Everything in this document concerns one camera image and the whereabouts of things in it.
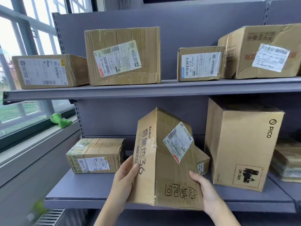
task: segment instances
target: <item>brown box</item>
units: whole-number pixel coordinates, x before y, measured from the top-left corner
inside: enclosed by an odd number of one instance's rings
[[[198,170],[198,173],[200,175],[204,175],[208,172],[209,168],[209,161],[210,157],[205,154],[201,149],[199,149],[197,146],[195,146],[194,149],[192,149],[194,153],[195,160],[197,161],[196,167]]]
[[[301,143],[279,137],[270,168],[283,181],[301,182]]]
[[[66,156],[75,174],[116,172],[123,163],[125,139],[81,139]]]
[[[225,71],[222,67],[224,50],[225,46],[180,48],[178,50],[178,81],[220,79]]]
[[[284,112],[210,98],[205,152],[214,184],[262,191]]]
[[[85,31],[90,85],[161,83],[160,27]]]
[[[13,56],[17,88],[39,89],[89,84],[84,57],[71,54]]]
[[[301,63],[301,24],[245,26],[219,39],[227,79],[297,76]]]
[[[138,121],[134,161],[139,163],[129,201],[183,209],[203,209],[189,124],[156,108]]]

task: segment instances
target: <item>green plush toy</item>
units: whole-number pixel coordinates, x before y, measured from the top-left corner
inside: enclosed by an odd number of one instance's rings
[[[52,123],[58,124],[60,128],[65,128],[69,125],[71,125],[73,122],[71,120],[67,120],[65,118],[62,118],[60,113],[55,113],[51,116],[50,121]]]

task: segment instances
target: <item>wall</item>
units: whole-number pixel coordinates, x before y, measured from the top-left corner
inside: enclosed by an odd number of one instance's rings
[[[26,217],[70,169],[65,155],[78,139],[79,131],[0,188],[0,225],[33,225]]]

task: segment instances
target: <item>person's left hand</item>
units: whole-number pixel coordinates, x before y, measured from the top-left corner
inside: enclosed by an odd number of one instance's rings
[[[107,198],[106,204],[114,208],[120,214],[130,195],[132,183],[139,171],[139,164],[133,165],[133,156],[130,156],[115,173],[111,192]]]

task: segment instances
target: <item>small cardboard box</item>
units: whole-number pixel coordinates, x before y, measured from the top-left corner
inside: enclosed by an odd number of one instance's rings
[[[225,71],[222,67],[224,50],[225,46],[180,48],[178,50],[178,81],[220,79]]]
[[[81,139],[66,156],[75,174],[116,172],[123,163],[125,139]]]
[[[283,181],[301,182],[301,143],[279,137],[270,168]]]
[[[156,108],[138,121],[133,163],[139,163],[129,202],[183,209],[203,209],[189,124]]]
[[[12,59],[21,89],[89,84],[88,64],[84,57],[58,54],[13,56]]]
[[[214,184],[262,191],[284,112],[210,98],[205,152]]]
[[[160,27],[85,31],[90,85],[161,83]]]
[[[195,148],[192,149],[192,151],[193,151],[194,157],[197,161],[196,167],[198,169],[198,173],[200,175],[206,174],[208,172],[208,168],[209,168],[210,157],[208,155],[206,155],[206,153],[203,152],[201,149],[199,149],[197,146],[195,146]]]
[[[301,24],[245,26],[219,39],[226,46],[227,79],[297,76]]]

